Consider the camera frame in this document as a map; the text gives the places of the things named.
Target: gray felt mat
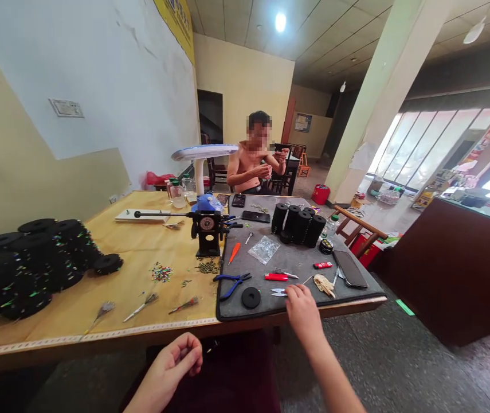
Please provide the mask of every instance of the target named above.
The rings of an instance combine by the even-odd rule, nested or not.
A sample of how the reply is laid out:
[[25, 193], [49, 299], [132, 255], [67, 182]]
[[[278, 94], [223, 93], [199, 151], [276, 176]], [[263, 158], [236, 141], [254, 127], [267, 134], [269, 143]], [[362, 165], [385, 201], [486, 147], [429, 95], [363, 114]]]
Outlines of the gray felt mat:
[[[247, 195], [245, 201], [245, 208], [233, 208], [231, 206], [233, 196], [229, 200], [229, 212], [231, 215], [240, 216], [242, 211], [258, 211], [258, 208], [254, 208], [251, 205], [259, 205], [260, 207], [267, 208], [269, 214], [273, 216], [275, 205], [278, 202], [291, 201], [292, 205], [301, 205], [303, 208], [309, 207], [302, 198], [287, 198], [287, 197], [272, 197], [272, 196], [257, 196]], [[336, 266], [332, 255], [322, 254], [318, 248], [307, 248], [305, 246], [299, 246], [295, 244], [283, 244], [279, 237], [271, 233], [271, 224], [258, 223], [254, 221], [236, 220], [240, 224], [249, 224], [250, 228], [235, 228], [229, 233], [226, 240], [224, 249], [224, 266], [222, 273], [226, 275], [241, 275], [249, 272], [252, 276], [251, 279], [246, 280], [243, 284], [239, 285], [232, 296], [226, 301], [221, 302], [219, 300], [220, 295], [224, 295], [232, 286], [232, 280], [222, 280], [218, 285], [216, 316], [220, 321], [230, 320], [243, 320], [246, 318], [259, 317], [261, 315], [275, 314], [285, 311], [285, 298], [274, 297], [271, 289], [274, 288], [286, 288], [291, 284], [301, 284], [305, 282], [311, 275], [322, 274], [329, 281], [333, 281], [336, 272]], [[250, 238], [249, 243], [245, 245], [246, 238], [250, 232], [254, 232], [254, 235]], [[258, 261], [255, 257], [248, 253], [248, 251], [258, 243], [263, 236], [267, 236], [273, 241], [280, 244], [279, 249], [276, 251], [270, 261], [264, 265]], [[228, 264], [231, 257], [233, 247], [236, 243], [241, 243], [241, 248], [231, 264]], [[348, 248], [344, 243], [338, 239], [335, 239], [335, 249], [339, 251], [348, 251]], [[310, 279], [306, 286], [312, 291], [312, 295], [315, 298], [318, 306], [330, 305], [341, 302], [350, 302], [362, 298], [372, 297], [385, 297], [386, 294], [380, 287], [380, 285], [373, 279], [369, 272], [359, 263], [359, 261], [352, 256], [354, 262], [360, 268], [363, 277], [369, 284], [369, 287], [365, 290], [358, 290], [348, 288], [344, 284], [344, 280], [337, 279], [335, 284], [336, 300], [327, 296], [317, 289], [313, 283], [313, 279]], [[331, 262], [332, 268], [325, 270], [316, 270], [313, 267], [314, 263], [318, 262]], [[281, 281], [267, 281], [264, 279], [264, 274], [267, 272], [275, 272], [275, 267], [281, 268], [283, 271], [290, 272], [300, 277], [300, 279], [289, 278], [287, 282]], [[255, 287], [260, 290], [261, 301], [260, 304], [253, 310], [245, 308], [241, 303], [241, 294], [248, 287]]]

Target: blue pliers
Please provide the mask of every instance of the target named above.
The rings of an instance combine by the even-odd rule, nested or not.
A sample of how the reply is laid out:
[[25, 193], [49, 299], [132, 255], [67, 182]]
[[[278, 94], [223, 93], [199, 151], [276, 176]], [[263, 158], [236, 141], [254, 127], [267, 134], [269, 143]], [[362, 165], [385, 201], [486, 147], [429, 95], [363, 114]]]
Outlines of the blue pliers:
[[231, 297], [231, 295], [233, 294], [233, 291], [235, 290], [235, 288], [239, 284], [242, 284], [243, 281], [248, 280], [250, 278], [251, 278], [251, 276], [250, 276], [249, 272], [247, 272], [246, 274], [241, 274], [241, 275], [220, 274], [220, 275], [215, 276], [212, 281], [218, 281], [218, 280], [222, 280], [222, 279], [232, 279], [235, 281], [233, 283], [232, 287], [229, 289], [229, 291], [227, 293], [225, 293], [224, 295], [220, 296], [220, 301], [224, 301], [224, 300], [227, 300], [229, 297]]

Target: yellow wall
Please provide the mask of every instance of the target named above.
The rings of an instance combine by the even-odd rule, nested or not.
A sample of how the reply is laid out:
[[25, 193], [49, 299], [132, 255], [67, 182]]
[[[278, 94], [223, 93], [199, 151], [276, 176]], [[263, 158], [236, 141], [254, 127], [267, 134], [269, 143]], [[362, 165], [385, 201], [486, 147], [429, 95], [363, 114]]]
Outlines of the yellow wall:
[[221, 93], [224, 143], [246, 139], [246, 118], [263, 110], [272, 117], [271, 139], [281, 142], [295, 63], [194, 33], [197, 88]]
[[304, 114], [325, 116], [331, 95], [314, 89], [293, 84], [291, 96], [296, 98], [295, 111]]
[[295, 130], [296, 114], [292, 118], [291, 136], [289, 137], [289, 143], [300, 143], [306, 145], [306, 154], [308, 159], [319, 159], [323, 152], [323, 146], [331, 127], [332, 118], [326, 118], [325, 116], [312, 116], [312, 123], [309, 128], [309, 132], [299, 132]]
[[56, 161], [0, 71], [0, 233], [33, 219], [87, 219], [128, 188], [118, 149]]

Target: smartphone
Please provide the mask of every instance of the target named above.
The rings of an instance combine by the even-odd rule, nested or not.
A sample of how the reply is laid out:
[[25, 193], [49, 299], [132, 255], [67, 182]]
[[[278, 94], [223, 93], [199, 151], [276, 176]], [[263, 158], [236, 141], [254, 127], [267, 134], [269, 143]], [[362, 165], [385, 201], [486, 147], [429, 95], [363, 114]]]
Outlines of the smartphone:
[[244, 208], [246, 196], [241, 194], [235, 194], [233, 196], [232, 207]]
[[243, 211], [243, 213], [241, 214], [241, 219], [244, 219], [246, 221], [257, 221], [269, 224], [270, 215], [256, 211]]
[[226, 202], [228, 201], [228, 198], [229, 198], [229, 196], [227, 196], [225, 194], [218, 194], [218, 196], [216, 197], [216, 199], [218, 201], [220, 201], [220, 204], [222, 204], [222, 205], [226, 204]]
[[342, 274], [345, 278], [344, 282], [348, 287], [357, 289], [366, 289], [369, 287], [369, 284], [367, 284], [367, 281], [363, 278], [359, 267], [350, 254], [344, 251], [333, 251], [332, 256], [342, 270]]

